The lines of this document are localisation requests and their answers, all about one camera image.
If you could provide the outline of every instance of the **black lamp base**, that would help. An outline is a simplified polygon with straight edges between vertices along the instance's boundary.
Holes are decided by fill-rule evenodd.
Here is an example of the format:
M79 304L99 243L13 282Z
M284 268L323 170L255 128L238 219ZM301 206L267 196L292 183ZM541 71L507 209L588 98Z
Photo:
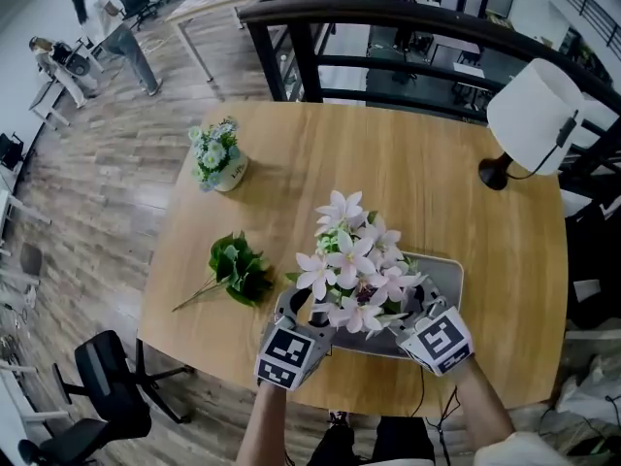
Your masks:
M478 164L478 175L481 181L493 190L502 190L507 186L508 166L513 159L506 152L497 159L483 159Z

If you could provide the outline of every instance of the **pants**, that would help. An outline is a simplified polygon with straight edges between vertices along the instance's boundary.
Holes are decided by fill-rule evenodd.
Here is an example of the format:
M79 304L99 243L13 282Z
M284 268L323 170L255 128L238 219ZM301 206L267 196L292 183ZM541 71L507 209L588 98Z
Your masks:
M403 27L397 28L397 34L395 34L395 45L401 47L403 50L409 49L409 40L411 39L411 29Z
M74 97L76 101L76 105L83 105L86 99L84 98L84 93L82 89L78 86L78 84L74 81L73 77L65 71L62 67L56 67L56 71L54 72L56 79L65 87L67 91Z
M121 24L101 45L109 53L125 56L138 79L138 83L143 84L147 91L157 89L157 81L153 76L153 71L151 71L136 38L125 24Z
M383 416L377 427L376 446L371 462L393 459L429 459L435 462L434 446L427 436L422 417ZM362 461L353 453L353 430L335 424L312 454L309 466L358 466Z

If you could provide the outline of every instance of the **metal railing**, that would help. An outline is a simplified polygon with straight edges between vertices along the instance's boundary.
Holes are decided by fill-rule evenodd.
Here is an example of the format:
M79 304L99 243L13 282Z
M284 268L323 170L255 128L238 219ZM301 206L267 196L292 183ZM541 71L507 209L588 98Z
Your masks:
M621 60L621 29L619 24L595 0L567 0L605 41L605 45Z
M321 85L318 67L358 67L428 76L456 83L488 89L492 94L504 87L502 83L458 73L425 63L404 60L379 59L365 56L325 55L325 41L317 43L313 26L330 29L340 23L368 24L394 28L414 29L451 38L457 38L507 55L530 61L540 57L563 69L575 84L591 97L612 109L620 118L608 130L585 120L582 126L599 138L589 149L574 148L571 160L561 167L561 187L601 201L621 193L621 169L613 157L621 150L621 96L598 78L553 50L511 29L477 17L447 9L411 4L394 0L257 0L239 12L256 47L268 86L274 100L287 101L287 95L278 68L269 28L286 26L301 83L303 99L323 102L324 98L342 98L368 101L387 106L407 106L430 113L449 114L463 119L485 122L486 114L474 109L435 102L425 98L363 90L325 88ZM594 175L605 167L611 174Z

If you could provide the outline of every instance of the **table lamp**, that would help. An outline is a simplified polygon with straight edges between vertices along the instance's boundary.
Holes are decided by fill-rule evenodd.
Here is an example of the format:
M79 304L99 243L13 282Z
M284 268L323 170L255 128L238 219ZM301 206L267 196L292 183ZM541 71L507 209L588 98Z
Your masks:
M525 180L554 173L570 149L570 135L582 124L583 106L580 89L565 72L534 59L487 107L489 128L505 152L497 159L481 160L482 181L502 190L508 178ZM512 176L507 169L513 161L530 173Z

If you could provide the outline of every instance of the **woman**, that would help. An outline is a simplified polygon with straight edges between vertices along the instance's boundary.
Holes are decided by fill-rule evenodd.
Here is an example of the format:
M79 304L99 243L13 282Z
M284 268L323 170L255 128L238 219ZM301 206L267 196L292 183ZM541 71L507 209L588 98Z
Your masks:
M162 85L156 80L140 45L129 28L123 24L111 0L72 0L78 21L89 40L101 44L105 51L124 55L129 60L139 83L153 96Z
M86 98L80 86L75 82L71 74L56 60L54 60L54 52L57 46L56 43L46 40L45 38L33 37L28 44L32 52L35 54L35 58L39 67L43 69L48 76L56 78L74 97L78 109L81 109L86 105Z

